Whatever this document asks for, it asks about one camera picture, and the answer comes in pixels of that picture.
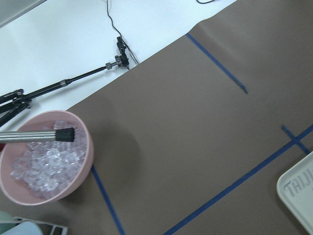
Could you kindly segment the pink bowl with ice cubes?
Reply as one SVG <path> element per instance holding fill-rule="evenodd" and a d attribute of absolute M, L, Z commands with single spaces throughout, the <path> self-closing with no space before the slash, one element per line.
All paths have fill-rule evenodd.
<path fill-rule="evenodd" d="M 11 201 L 37 206 L 60 200 L 86 179 L 94 158 L 92 138 L 84 122 L 68 111 L 41 113 L 20 131 L 73 127 L 73 142 L 9 143 L 0 156 L 0 188 Z"/>

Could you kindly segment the steel tube with black cap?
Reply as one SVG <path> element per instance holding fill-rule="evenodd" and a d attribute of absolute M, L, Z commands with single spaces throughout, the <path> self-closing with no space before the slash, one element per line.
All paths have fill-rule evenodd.
<path fill-rule="evenodd" d="M 65 141 L 73 142 L 75 138 L 74 128 L 40 131 L 12 131 L 1 132 L 1 143 L 41 142 L 41 141 Z"/>

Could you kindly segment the black tripod stand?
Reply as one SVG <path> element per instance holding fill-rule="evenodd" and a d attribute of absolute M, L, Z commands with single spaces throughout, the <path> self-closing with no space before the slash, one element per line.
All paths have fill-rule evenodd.
<path fill-rule="evenodd" d="M 129 49 L 126 42 L 123 40 L 121 36 L 117 37 L 117 48 L 120 52 L 119 55 L 115 56 L 115 61 L 112 63 L 106 63 L 103 67 L 94 69 L 92 71 L 86 72 L 82 75 L 71 79 L 64 79 L 44 88 L 38 89 L 28 94 L 24 94 L 23 89 L 17 89 L 15 91 L 4 94 L 0 97 L 0 125 L 3 126 L 19 113 L 24 111 L 25 109 L 30 108 L 30 104 L 34 98 L 40 97 L 47 93 L 53 92 L 55 90 L 61 89 L 63 87 L 68 86 L 69 84 L 78 81 L 82 78 L 94 75 L 98 72 L 104 70 L 111 70 L 113 67 L 117 66 L 119 68 L 129 68 L 129 58 L 126 55 L 126 50 Z"/>

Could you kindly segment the cream serving tray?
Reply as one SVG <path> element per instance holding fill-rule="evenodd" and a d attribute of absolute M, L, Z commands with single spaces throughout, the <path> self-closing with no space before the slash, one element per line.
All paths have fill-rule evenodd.
<path fill-rule="evenodd" d="M 313 233 L 313 154 L 310 153 L 282 174 L 276 191 L 299 223 Z"/>

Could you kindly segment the blue plastic cup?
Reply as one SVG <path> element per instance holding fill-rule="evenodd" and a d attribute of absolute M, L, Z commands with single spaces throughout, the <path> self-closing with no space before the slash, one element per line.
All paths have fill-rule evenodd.
<path fill-rule="evenodd" d="M 43 235 L 40 227 L 30 221 L 20 223 L 17 226 L 5 231 L 3 235 Z"/>

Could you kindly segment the pale green plastic cup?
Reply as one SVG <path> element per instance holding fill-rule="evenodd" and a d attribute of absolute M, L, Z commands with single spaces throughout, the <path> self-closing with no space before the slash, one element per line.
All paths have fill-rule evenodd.
<path fill-rule="evenodd" d="M 13 216 L 6 211 L 0 211 L 0 223 L 5 224 L 7 222 L 11 222 L 13 220 Z"/>

